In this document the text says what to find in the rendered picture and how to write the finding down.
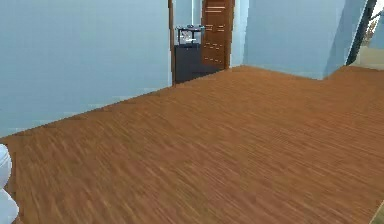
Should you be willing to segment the black door frame post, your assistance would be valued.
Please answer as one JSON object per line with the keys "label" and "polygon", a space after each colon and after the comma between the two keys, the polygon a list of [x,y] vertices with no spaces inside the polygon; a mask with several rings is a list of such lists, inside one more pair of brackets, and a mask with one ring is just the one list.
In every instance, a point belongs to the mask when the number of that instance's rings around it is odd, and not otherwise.
{"label": "black door frame post", "polygon": [[361,15],[361,19],[359,21],[359,24],[352,42],[352,46],[346,60],[346,65],[351,65],[357,58],[359,49],[361,47],[362,41],[365,36],[366,29],[368,27],[369,22],[372,19],[372,14],[373,14],[376,3],[377,3],[377,0],[366,0],[362,15]]}

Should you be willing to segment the black metal shelf table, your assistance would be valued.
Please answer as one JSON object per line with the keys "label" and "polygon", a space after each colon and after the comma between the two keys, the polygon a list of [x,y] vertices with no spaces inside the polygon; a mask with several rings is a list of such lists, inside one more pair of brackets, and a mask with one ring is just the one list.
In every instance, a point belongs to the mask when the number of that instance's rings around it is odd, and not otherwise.
{"label": "black metal shelf table", "polygon": [[200,44],[205,27],[203,25],[177,26],[177,44]]}

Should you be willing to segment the brown wooden room door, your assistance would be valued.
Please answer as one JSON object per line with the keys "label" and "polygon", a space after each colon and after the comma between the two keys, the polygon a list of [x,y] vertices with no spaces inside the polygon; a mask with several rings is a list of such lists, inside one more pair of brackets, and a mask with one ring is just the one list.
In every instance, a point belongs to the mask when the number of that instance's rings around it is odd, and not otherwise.
{"label": "brown wooden room door", "polygon": [[230,62],[235,0],[203,0],[202,63],[227,69]]}

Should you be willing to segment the white rounded object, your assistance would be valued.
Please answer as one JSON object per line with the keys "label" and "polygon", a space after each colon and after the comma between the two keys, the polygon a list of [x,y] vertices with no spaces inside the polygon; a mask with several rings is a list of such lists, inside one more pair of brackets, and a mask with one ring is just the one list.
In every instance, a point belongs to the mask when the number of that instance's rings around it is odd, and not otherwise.
{"label": "white rounded object", "polygon": [[6,145],[0,144],[0,224],[13,224],[19,207],[5,187],[12,172],[12,159]]}

